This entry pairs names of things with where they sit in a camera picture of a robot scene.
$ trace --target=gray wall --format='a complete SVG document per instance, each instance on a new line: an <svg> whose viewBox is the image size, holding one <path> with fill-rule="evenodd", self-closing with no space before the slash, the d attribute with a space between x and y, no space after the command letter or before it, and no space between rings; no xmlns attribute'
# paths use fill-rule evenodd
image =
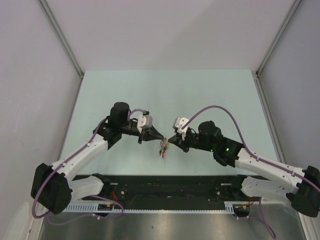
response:
<svg viewBox="0 0 320 240"><path fill-rule="evenodd" d="M29 204L35 169L58 158L80 79L37 1L1 1L0 16L3 239L23 203L25 211L16 218L20 221L17 230L32 223ZM20 239L18 232L7 237Z"/></svg>
<svg viewBox="0 0 320 240"><path fill-rule="evenodd" d="M319 0L302 3L261 81L288 164L320 169Z"/></svg>

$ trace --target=light blue table surface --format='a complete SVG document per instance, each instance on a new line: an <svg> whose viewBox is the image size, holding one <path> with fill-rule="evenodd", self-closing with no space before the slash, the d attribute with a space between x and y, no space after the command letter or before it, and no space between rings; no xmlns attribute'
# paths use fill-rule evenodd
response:
<svg viewBox="0 0 320 240"><path fill-rule="evenodd" d="M210 105L227 108L237 120L244 139L255 152L276 160L255 83L248 69L235 70L126 70L87 71L76 102L62 157L79 147L115 102L130 109L145 109L153 125L165 137L174 135L176 117L191 118ZM230 117L209 109L190 125L198 130L204 121L214 121L222 134L240 141ZM171 144L165 159L159 157L160 142L138 144L138 138L123 135L109 151L88 164L80 174L106 175L235 175L250 172L224 167L211 152L190 149L184 153Z"/></svg>

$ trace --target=reflective metal surface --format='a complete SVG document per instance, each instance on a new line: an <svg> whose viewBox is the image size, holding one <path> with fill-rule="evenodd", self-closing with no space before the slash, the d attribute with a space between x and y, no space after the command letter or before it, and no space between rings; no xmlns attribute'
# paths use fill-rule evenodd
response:
<svg viewBox="0 0 320 240"><path fill-rule="evenodd" d="M305 240L299 215L290 206L264 206L269 225L278 240ZM83 213L61 213L51 216L61 223ZM251 216L259 216L254 205ZM272 240L266 227L256 220L236 220L230 214L125 214L114 220L97 220L91 216L63 226L47 221L41 240Z"/></svg>

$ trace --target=robotic arm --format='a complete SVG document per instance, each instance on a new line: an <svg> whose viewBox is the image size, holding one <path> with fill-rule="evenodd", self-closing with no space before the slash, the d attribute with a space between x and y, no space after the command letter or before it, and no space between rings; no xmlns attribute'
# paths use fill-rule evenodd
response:
<svg viewBox="0 0 320 240"><path fill-rule="evenodd" d="M35 202L38 201L53 214L59 214L71 201L108 191L104 188L108 188L110 181L98 173L81 180L73 179L94 158L116 144L122 134L137 136L139 144L164 138L152 125L153 119L148 111L136 120L128 118L129 112L127 103L115 103L110 115L100 122L81 147L50 166L44 163L39 165L31 190Z"/></svg>
<svg viewBox="0 0 320 240"><path fill-rule="evenodd" d="M315 189L320 186L318 169L309 166L305 170L265 158L256 152L252 153L245 143L223 136L213 121L201 123L198 133L188 127L190 122L185 117L178 117L173 125L176 134L168 142L185 153L189 148L213 152L213 158L223 166L237 167L264 177L265 179L261 180L237 175L231 188L240 189L248 197L263 197L291 203L296 211L306 216L318 216L320 193Z"/></svg>

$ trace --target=purple cable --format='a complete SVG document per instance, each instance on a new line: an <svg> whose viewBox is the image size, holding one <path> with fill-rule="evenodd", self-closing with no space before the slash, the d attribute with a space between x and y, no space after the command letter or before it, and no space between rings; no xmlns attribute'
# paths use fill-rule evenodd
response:
<svg viewBox="0 0 320 240"><path fill-rule="evenodd" d="M120 203L118 203L118 202L116 202L116 201L113 201L113 200L111 200L111 199L104 198L104 197L101 197L101 196L96 196L96 195L91 195L90 197L93 197L93 198L96 198L96 199L105 200L105 201L108 201L108 202L112 202L113 204L116 204L116 205L118 205L118 206L121 208L121 212L120 212L118 215L116 215L116 216L109 216L109 217L107 217L107 216L99 216L99 215L98 215L98 217L100 217L101 219L109 219L109 220L110 220L110 219L117 219L117 218L119 218L121 215L123 215L123 214L125 213L124 207L123 207ZM69 220L69 221L62 222L62 223L52 222L49 217L47 217L47 221L48 221L49 224L54 225L54 226L63 226L63 225L70 224L70 223L72 223L72 222L74 222L74 221L76 221L76 220L78 220L78 219L82 219L82 218L84 218L84 217L89 217L89 216L93 216L93 214L88 213L88 214L84 214L84 215L81 215L81 216L77 216L77 217L75 217L74 219L71 219L71 220Z"/></svg>
<svg viewBox="0 0 320 240"><path fill-rule="evenodd" d="M97 132L98 132L98 129L100 127L100 125L102 123L104 123L107 119L103 119L99 124L98 126L96 127L96 129L94 130L94 133L92 135L92 137L89 139L88 141L88 144L90 144L95 136L97 135ZM39 188L38 192L36 193L35 195L35 198L34 198L34 201L33 201L33 204L32 204L32 216L35 218L35 219L41 219L43 218L44 216L46 216L47 214L49 214L49 211L45 212L44 214L42 215L37 215L36 213L36 205L37 205L37 202L39 200L39 196L40 194L42 193L42 191L44 190L46 184L49 182L49 180L53 177L53 175L63 167L63 164L67 164L70 160L72 160L75 156L77 156L79 153L81 153L84 149L86 149L88 147L88 144L84 145L83 147L81 147L78 151L76 151L74 154L72 154L70 157L68 157L63 163L61 163L55 170L53 170L53 172L50 173L50 175L44 180L44 182L42 183L41 187Z"/></svg>
<svg viewBox="0 0 320 240"><path fill-rule="evenodd" d="M128 114L128 117L127 117L127 121L128 121L128 122L130 121L130 117L131 117L131 115L132 115L132 114L134 114L135 112L142 112L142 113L145 113L145 112L146 112L146 110L139 109L139 108L137 108L137 109L135 109L135 110L132 110L132 111Z"/></svg>
<svg viewBox="0 0 320 240"><path fill-rule="evenodd" d="M230 118L232 119L232 121L233 121L233 123L234 123L234 125L235 125L235 127L236 127L236 130L238 131L238 134L239 134L239 136L240 136L241 142L242 142L245 150L246 150L254 159L258 159L258 156L254 155L254 154L250 151L250 149L248 148L248 146L247 146L247 144L246 144L246 142L245 142L245 140L244 140L244 137L243 137L243 135L242 135L242 133L241 133L241 131L240 131L240 128L239 128L239 125L238 125L236 119L235 119L234 116L231 114L231 112L229 112L229 111L228 111L226 108L224 108L223 106L212 105L212 106L207 106L207 107L205 107L204 109L202 109L202 110L200 110L199 112L197 112L181 129L182 129L182 130L185 129L199 114L203 113L205 110L214 109L214 108L216 108L216 109L221 109L221 110L225 111L225 112L230 116ZM296 173L296 172L293 172L292 170L289 170L289 169L287 169L287 168L285 168L285 167L283 167L283 166L279 166L279 165L277 165L277 164L275 164L275 163L273 163L273 162L269 162L269 161L267 161L267 160L265 160L265 159L263 159L263 158L259 158L259 161L261 161L261 162L263 162L263 163L265 163L265 164L268 164L268 165L270 165L270 166L273 166L273 167L275 167L275 168L281 169L281 170L283 170L283 171L285 171L285 172L287 172L287 173L289 173L289 174L291 174L291 175L293 174L294 176L296 176L296 177L300 178L301 180L303 180L303 181L307 182L308 184L310 184L312 187L314 187L314 188L320 193L320 188L319 188L317 185L315 185L313 182L311 182L310 180L306 179L305 177L301 176L300 174L298 174L298 173Z"/></svg>
<svg viewBox="0 0 320 240"><path fill-rule="evenodd" d="M267 221L266 221L265 213L264 213L264 210L263 210L262 204L261 204L261 199L262 199L262 197L259 199L259 208L260 208L260 212L261 212L261 215L262 215L262 219L259 218L259 217L256 217L256 216L248 216L248 217L243 216L243 217L238 217L238 216L236 215L236 213L234 213L234 216L236 216L237 219L240 219L240 220L254 219L254 220L258 220L258 221L262 222L263 224L265 224L265 227L266 227L266 229L268 230L270 236L271 236L273 239L276 239L277 236L276 236L275 231L272 229L272 227L271 227L271 226L267 223Z"/></svg>

